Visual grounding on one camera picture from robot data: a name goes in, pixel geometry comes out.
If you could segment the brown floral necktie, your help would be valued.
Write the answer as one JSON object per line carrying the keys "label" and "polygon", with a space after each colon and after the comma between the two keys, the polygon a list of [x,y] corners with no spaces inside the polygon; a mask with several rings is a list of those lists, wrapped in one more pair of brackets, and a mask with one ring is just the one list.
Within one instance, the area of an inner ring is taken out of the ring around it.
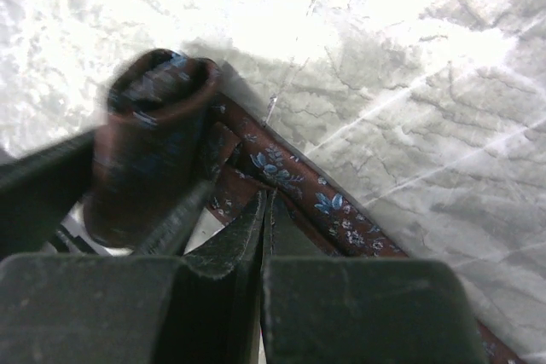
{"label": "brown floral necktie", "polygon": [[[116,78],[107,121],[96,132],[84,202],[84,224],[96,242],[135,249],[190,183],[204,179],[213,184],[208,209],[225,227],[256,193],[264,192],[265,209],[276,193],[295,226],[326,255],[410,258],[342,189],[221,89],[214,61],[169,49],[139,56]],[[519,361],[475,321],[483,363]]]}

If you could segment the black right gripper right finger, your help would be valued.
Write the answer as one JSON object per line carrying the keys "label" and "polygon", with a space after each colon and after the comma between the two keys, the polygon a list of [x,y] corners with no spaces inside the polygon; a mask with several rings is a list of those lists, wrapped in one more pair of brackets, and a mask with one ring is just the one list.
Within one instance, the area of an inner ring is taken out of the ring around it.
{"label": "black right gripper right finger", "polygon": [[483,363],[467,294],[444,263],[333,257],[279,194],[264,215],[262,334],[270,363]]}

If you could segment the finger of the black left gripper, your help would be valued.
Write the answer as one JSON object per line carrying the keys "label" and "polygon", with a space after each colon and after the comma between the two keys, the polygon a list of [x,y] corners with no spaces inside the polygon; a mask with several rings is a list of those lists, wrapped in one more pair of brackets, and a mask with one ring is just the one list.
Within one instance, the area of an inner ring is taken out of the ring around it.
{"label": "finger of the black left gripper", "polygon": [[1,166],[1,256],[39,251],[90,187],[95,132]]}
{"label": "finger of the black left gripper", "polygon": [[132,256],[180,256],[212,195],[213,184],[198,180],[131,253]]}

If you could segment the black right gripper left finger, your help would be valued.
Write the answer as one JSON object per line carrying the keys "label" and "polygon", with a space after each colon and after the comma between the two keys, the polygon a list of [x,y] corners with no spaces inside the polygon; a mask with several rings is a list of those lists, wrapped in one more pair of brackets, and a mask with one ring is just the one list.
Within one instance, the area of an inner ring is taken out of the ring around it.
{"label": "black right gripper left finger", "polygon": [[4,363],[254,363],[265,194],[181,257],[1,264]]}

